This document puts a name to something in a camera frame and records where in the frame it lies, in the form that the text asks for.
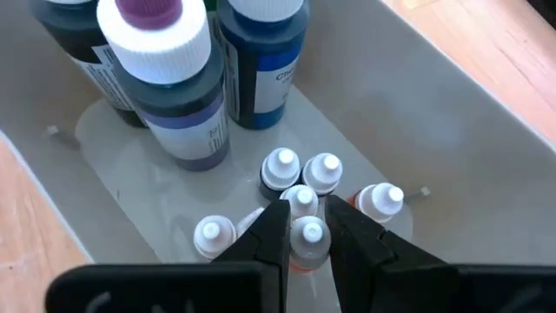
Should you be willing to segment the large purple food coloring bottle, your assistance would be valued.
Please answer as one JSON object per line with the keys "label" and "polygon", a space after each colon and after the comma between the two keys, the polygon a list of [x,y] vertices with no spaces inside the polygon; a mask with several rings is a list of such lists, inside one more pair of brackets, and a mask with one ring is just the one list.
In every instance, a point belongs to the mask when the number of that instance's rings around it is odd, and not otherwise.
{"label": "large purple food coloring bottle", "polygon": [[229,149],[224,61],[203,0],[99,0],[114,72],[157,142],[185,170]]}

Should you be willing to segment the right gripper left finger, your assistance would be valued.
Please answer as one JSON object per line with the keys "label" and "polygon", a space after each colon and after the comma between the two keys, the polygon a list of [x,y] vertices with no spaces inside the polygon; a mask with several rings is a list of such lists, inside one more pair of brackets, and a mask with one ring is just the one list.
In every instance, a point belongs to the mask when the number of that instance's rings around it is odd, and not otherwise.
{"label": "right gripper left finger", "polygon": [[284,313],[290,208],[271,203],[209,263],[93,264],[57,276],[45,313]]}

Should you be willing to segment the large blue food coloring bottle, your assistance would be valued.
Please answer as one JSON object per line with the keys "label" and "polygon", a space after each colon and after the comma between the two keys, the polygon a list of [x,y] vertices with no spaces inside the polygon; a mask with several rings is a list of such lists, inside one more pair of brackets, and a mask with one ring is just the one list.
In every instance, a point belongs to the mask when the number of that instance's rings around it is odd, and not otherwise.
{"label": "large blue food coloring bottle", "polygon": [[308,0],[218,0],[230,117],[264,130],[282,118],[309,24]]}

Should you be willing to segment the large black food coloring bottle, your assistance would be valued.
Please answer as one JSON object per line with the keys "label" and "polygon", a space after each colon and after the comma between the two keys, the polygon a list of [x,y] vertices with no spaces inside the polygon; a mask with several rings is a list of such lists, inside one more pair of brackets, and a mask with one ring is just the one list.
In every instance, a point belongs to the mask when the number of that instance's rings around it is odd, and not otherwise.
{"label": "large black food coloring bottle", "polygon": [[29,0],[34,18],[102,92],[128,125],[143,128],[129,97],[116,79],[116,59],[96,18],[99,0]]}

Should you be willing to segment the small dark dropper bottle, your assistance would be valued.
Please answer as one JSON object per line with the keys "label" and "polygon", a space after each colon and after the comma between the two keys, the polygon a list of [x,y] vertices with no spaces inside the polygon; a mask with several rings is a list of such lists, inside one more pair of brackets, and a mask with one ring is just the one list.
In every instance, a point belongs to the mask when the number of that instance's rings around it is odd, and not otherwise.
{"label": "small dark dropper bottle", "polygon": [[320,153],[307,160],[301,170],[301,183],[314,190],[317,196],[326,196],[338,186],[343,168],[339,157]]}
{"label": "small dark dropper bottle", "polygon": [[300,174],[301,162],[293,150],[274,149],[261,164],[259,191],[267,200],[277,200],[284,190],[296,185]]}

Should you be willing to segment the clear plastic tray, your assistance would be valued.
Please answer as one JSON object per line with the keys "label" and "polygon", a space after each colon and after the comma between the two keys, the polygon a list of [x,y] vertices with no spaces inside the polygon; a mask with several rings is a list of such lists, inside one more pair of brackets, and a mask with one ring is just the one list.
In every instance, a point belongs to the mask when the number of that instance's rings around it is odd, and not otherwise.
{"label": "clear plastic tray", "polygon": [[[401,211],[380,224],[447,263],[556,266],[556,149],[381,0],[309,5],[282,120],[231,123],[227,157],[195,173],[109,107],[29,0],[0,0],[0,138],[91,265],[215,260],[197,252],[195,226],[225,216],[238,239],[271,204],[263,158],[288,147],[338,156],[332,195],[346,202],[371,184],[401,188]],[[306,274],[289,259],[284,313],[341,313],[330,258]]]}

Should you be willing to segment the small white-capped dropper bottle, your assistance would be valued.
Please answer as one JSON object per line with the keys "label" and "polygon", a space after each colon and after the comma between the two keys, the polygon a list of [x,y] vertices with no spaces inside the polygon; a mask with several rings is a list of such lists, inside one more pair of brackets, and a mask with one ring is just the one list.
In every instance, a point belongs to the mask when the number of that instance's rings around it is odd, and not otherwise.
{"label": "small white-capped dropper bottle", "polygon": [[292,220],[303,216],[315,216],[319,209],[318,196],[312,188],[304,184],[294,185],[284,190],[279,199],[289,201]]}
{"label": "small white-capped dropper bottle", "polygon": [[197,252],[208,260],[217,258],[237,239],[234,224],[225,216],[204,217],[194,230],[194,246]]}

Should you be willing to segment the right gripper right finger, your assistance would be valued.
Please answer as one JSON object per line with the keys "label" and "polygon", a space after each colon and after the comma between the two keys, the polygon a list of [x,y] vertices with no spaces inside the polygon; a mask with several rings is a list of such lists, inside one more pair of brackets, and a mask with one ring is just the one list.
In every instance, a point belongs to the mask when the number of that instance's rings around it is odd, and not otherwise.
{"label": "right gripper right finger", "polygon": [[556,313],[556,266],[447,263],[328,196],[341,313]]}

